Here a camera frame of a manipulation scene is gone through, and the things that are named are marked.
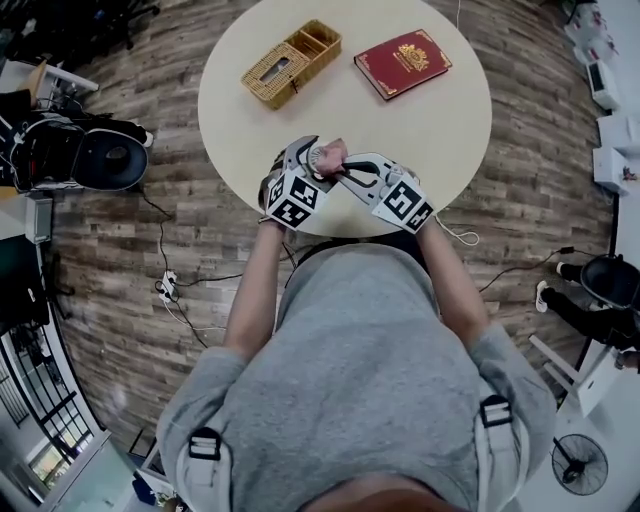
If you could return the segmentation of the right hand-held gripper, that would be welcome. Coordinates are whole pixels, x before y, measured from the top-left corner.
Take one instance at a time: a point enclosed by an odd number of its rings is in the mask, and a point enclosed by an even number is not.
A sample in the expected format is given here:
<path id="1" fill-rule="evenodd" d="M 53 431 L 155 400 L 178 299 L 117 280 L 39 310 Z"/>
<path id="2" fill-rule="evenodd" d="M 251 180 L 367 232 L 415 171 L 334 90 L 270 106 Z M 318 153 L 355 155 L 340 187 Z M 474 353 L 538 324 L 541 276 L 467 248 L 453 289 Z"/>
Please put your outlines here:
<path id="1" fill-rule="evenodd" d="M 434 207 L 415 173 L 378 153 L 358 153 L 344 160 L 339 183 L 366 205 L 374 217 L 418 233 L 434 213 Z"/>

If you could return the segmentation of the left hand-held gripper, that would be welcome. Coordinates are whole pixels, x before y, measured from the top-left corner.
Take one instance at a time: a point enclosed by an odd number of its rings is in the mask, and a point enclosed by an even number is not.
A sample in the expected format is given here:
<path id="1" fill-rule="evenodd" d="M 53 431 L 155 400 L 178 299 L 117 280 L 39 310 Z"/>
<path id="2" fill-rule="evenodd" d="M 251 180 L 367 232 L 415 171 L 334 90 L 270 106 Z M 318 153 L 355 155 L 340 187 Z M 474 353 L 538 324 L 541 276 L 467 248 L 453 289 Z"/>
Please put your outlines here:
<path id="1" fill-rule="evenodd" d="M 323 206 L 336 184 L 333 176 L 315 172 L 312 154 L 318 135 L 300 137 L 284 150 L 283 169 L 264 178 L 264 213 L 279 224 L 297 230 Z"/>

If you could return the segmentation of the pink knitted cloth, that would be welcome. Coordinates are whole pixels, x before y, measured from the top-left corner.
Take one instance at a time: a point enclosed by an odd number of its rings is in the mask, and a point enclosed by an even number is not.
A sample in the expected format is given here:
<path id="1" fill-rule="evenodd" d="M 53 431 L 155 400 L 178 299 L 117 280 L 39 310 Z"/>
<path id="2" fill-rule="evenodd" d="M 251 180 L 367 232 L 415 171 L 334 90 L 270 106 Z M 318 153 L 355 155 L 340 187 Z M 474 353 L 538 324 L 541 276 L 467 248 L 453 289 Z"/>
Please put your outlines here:
<path id="1" fill-rule="evenodd" d="M 343 163 L 348 157 L 345 142 L 339 138 L 320 148 L 315 162 L 316 172 L 323 177 L 343 172 Z"/>

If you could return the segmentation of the person's left forearm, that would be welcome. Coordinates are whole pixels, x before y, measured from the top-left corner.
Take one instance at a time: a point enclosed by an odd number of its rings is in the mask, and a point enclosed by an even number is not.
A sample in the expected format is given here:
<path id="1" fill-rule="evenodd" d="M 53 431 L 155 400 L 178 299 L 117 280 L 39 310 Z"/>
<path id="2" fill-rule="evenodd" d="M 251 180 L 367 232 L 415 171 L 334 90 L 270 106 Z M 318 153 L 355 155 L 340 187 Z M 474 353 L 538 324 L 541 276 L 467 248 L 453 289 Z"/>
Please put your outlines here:
<path id="1" fill-rule="evenodd" d="M 245 361 L 253 359 L 273 333 L 284 234 L 283 226 L 273 220 L 259 225 L 232 303 L 223 345 Z"/>

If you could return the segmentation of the person's right forearm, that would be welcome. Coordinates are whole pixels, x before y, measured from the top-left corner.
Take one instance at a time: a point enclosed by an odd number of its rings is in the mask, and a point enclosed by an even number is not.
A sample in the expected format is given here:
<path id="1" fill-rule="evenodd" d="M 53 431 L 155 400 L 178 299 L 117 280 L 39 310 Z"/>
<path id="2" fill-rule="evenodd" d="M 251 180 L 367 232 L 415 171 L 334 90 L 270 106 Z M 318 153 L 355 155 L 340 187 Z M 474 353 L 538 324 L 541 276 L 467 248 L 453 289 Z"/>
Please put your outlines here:
<path id="1" fill-rule="evenodd" d="M 428 267 L 442 323 L 471 354 L 490 326 L 485 303 L 462 260 L 434 219 L 416 235 Z"/>

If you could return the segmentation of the wicker tissue basket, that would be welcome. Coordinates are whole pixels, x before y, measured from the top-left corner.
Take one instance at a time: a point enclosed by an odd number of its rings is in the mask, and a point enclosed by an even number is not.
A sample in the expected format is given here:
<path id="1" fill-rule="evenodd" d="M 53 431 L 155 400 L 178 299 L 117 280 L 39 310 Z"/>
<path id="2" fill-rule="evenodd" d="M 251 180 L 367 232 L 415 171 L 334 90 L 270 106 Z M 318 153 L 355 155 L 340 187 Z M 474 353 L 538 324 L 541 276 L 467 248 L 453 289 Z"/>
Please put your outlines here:
<path id="1" fill-rule="evenodd" d="M 312 19 L 265 54 L 241 77 L 241 83 L 265 106 L 278 110 L 341 51 L 342 36 Z"/>

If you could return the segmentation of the red hardcover book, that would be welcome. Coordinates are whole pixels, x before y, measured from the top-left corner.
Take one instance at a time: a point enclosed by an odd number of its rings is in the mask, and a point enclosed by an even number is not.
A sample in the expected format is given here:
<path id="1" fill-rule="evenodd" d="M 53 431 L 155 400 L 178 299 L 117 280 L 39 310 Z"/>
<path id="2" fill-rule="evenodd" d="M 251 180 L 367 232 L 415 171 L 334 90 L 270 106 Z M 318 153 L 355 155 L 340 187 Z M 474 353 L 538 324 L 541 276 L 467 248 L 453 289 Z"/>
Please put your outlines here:
<path id="1" fill-rule="evenodd" d="M 423 29 L 357 54 L 354 64 L 384 101 L 449 71 L 452 62 Z"/>

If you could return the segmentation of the white power strip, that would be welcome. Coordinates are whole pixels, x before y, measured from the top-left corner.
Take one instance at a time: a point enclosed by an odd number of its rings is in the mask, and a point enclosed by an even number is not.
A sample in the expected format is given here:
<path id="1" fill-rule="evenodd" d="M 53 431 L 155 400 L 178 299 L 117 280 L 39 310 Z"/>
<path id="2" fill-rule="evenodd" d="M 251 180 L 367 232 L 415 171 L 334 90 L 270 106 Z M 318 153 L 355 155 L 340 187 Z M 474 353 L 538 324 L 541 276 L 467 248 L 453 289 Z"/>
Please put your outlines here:
<path id="1" fill-rule="evenodd" d="M 161 279 L 158 279 L 154 283 L 155 290 L 159 298 L 165 303 L 177 303 L 179 300 L 178 293 L 176 291 L 177 275 L 171 271 L 166 270 L 163 273 Z"/>

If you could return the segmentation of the person's grey shirt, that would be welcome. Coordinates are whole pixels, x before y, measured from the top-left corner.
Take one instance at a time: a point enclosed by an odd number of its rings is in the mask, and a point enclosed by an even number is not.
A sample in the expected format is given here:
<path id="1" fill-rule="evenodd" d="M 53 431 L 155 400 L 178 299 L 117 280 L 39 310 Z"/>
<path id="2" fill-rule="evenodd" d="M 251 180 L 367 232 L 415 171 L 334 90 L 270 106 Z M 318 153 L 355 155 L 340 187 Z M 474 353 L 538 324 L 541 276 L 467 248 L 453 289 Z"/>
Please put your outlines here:
<path id="1" fill-rule="evenodd" d="M 468 354 L 428 282 L 291 278 L 272 338 L 250 361 L 204 351 L 157 428 L 165 474 L 202 511 L 300 512 L 339 483 L 396 474 L 453 505 L 478 504 L 482 394 L 551 446 L 552 393 L 500 325 Z"/>

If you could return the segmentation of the white cardboard box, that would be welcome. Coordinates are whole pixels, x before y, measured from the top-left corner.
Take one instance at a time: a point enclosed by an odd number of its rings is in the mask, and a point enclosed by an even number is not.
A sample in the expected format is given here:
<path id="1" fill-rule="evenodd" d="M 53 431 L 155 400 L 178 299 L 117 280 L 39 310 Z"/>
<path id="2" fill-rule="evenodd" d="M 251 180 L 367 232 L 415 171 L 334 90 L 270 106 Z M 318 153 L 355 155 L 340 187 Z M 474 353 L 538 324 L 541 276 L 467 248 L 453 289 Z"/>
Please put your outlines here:
<path id="1" fill-rule="evenodd" d="M 628 161 L 614 148 L 595 148 L 593 150 L 594 182 L 612 193 L 625 196 L 629 188 L 623 179 L 623 170 Z"/>
<path id="2" fill-rule="evenodd" d="M 611 114 L 598 118 L 597 125 L 603 147 L 640 154 L 640 114 Z"/>

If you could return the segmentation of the white microwave oven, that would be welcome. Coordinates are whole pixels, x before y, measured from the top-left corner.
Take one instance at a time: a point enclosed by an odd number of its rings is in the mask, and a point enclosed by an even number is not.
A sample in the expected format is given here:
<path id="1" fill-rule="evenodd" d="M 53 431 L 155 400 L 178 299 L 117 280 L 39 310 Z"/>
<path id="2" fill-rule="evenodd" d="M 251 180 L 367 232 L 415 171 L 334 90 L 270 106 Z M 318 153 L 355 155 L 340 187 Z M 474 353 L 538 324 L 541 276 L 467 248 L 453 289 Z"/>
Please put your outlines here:
<path id="1" fill-rule="evenodd" d="M 608 66 L 597 60 L 586 66 L 592 99 L 604 110 L 620 108 L 620 95 L 615 78 Z"/>

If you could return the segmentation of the black railing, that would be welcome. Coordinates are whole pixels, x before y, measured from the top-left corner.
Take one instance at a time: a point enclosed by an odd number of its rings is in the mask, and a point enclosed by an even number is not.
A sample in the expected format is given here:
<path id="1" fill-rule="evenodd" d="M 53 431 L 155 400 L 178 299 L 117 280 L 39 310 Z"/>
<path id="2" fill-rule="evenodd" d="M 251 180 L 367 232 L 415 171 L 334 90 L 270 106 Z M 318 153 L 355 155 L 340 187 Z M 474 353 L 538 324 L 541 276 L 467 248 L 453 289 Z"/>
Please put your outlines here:
<path id="1" fill-rule="evenodd" d="M 48 443 L 71 463 L 99 430 L 63 363 L 48 329 L 18 325 L 2 335 L 0 354 L 18 395 Z"/>

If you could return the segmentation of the black pedestal fan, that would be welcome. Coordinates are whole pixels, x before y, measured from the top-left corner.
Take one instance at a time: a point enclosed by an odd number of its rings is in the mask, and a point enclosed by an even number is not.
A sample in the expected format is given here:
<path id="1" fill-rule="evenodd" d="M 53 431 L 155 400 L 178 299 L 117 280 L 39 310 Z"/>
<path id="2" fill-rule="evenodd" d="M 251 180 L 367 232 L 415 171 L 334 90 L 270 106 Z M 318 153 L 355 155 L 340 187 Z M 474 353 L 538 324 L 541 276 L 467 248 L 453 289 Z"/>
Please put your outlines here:
<path id="1" fill-rule="evenodd" d="M 602 447 L 583 434 L 553 439 L 551 465 L 556 481 L 570 494 L 590 496 L 605 484 L 609 464 Z"/>

